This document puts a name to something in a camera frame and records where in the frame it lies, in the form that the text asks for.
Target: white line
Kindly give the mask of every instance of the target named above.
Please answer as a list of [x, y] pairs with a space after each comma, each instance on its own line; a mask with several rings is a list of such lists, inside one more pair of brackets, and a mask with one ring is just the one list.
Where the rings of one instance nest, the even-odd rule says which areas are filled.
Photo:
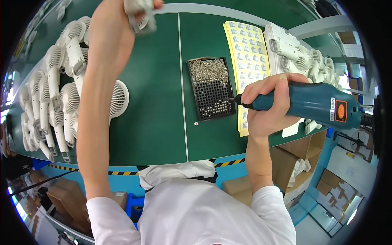
[[265, 27], [265, 25], [267, 25], [268, 23], [268, 20], [260, 18], [256, 15], [251, 15], [239, 10], [209, 4], [164, 4], [162, 9], [154, 11], [154, 14], [156, 15], [167, 13], [200, 13], [209, 15], [220, 15], [229, 18], [244, 20], [262, 27]]
[[184, 116], [185, 152], [187, 154], [187, 162], [189, 162], [189, 158], [188, 158], [188, 141], [187, 141], [187, 124], [186, 124], [186, 121], [185, 121], [184, 81], [182, 79], [180, 13], [178, 13], [178, 46], [179, 46], [179, 50], [180, 50], [181, 96], [182, 96], [182, 113], [183, 113], [183, 116]]

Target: green table surface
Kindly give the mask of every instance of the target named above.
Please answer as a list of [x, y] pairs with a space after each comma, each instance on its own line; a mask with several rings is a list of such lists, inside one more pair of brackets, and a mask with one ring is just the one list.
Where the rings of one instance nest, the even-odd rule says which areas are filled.
[[[237, 9], [274, 22], [286, 29], [314, 20], [302, 5], [292, 0], [188, 2]], [[17, 58], [11, 67], [11, 71], [20, 74], [14, 80], [14, 91], [44, 56], [47, 49], [55, 43], [65, 25], [82, 16], [91, 16], [99, 3], [99, 0], [72, 1], [61, 22], [56, 20], [56, 11], [46, 16], [36, 29], [38, 33], [27, 59]], [[130, 99], [125, 113], [111, 120], [109, 164], [111, 166], [171, 164], [244, 153], [247, 137], [239, 137], [237, 115], [194, 125], [197, 122], [196, 105], [186, 61], [204, 56], [226, 57], [233, 93], [236, 94], [230, 51], [222, 24], [226, 20], [247, 22], [201, 13], [166, 13], [155, 15], [155, 18], [158, 25], [157, 32], [136, 39], [131, 58], [118, 78], [128, 87]], [[328, 35], [308, 39], [308, 43], [313, 47], [317, 44], [333, 47], [334, 43]], [[72, 78], [62, 74], [60, 88], [72, 81]], [[26, 152], [23, 148], [20, 128], [22, 112], [16, 96], [9, 111], [14, 127], [15, 147], [12, 150], [45, 160], [40, 150]], [[316, 129], [312, 134], [324, 129], [324, 127]], [[282, 138], [281, 132], [277, 132], [269, 137], [270, 146], [303, 138], [305, 137], [303, 132], [303, 123], [300, 123], [296, 135]], [[70, 149], [70, 156], [71, 163], [77, 164], [76, 149]], [[60, 154], [55, 158], [55, 162], [64, 162]]]

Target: electric screwdriver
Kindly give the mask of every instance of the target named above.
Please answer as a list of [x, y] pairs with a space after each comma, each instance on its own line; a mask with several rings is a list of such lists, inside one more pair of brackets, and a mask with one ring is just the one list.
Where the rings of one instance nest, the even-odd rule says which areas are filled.
[[[362, 115], [359, 104], [347, 94], [328, 83], [289, 83], [290, 108], [286, 115], [315, 120], [323, 126], [339, 129], [372, 126], [371, 116]], [[267, 111], [274, 102], [274, 91], [258, 95], [251, 104], [241, 103], [242, 94], [234, 101], [245, 108]]]

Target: gray fan part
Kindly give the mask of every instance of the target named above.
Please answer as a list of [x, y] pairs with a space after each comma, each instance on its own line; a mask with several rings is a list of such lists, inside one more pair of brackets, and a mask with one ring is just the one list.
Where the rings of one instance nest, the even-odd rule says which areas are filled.
[[60, 98], [63, 102], [64, 113], [70, 114], [79, 108], [80, 97], [74, 83], [67, 83], [63, 86]]

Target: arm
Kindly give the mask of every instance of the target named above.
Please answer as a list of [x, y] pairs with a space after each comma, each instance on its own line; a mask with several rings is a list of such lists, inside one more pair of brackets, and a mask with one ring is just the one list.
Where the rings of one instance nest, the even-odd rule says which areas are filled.
[[247, 86], [241, 96], [243, 103], [250, 104], [259, 94], [274, 89], [274, 104], [268, 111], [248, 111], [249, 138], [245, 164], [252, 187], [250, 208], [265, 222], [275, 235], [277, 244], [295, 244], [296, 233], [291, 217], [283, 202], [283, 195], [272, 182], [272, 160], [268, 135], [299, 121], [286, 116], [290, 107], [288, 82], [307, 82], [300, 74], [278, 74]]

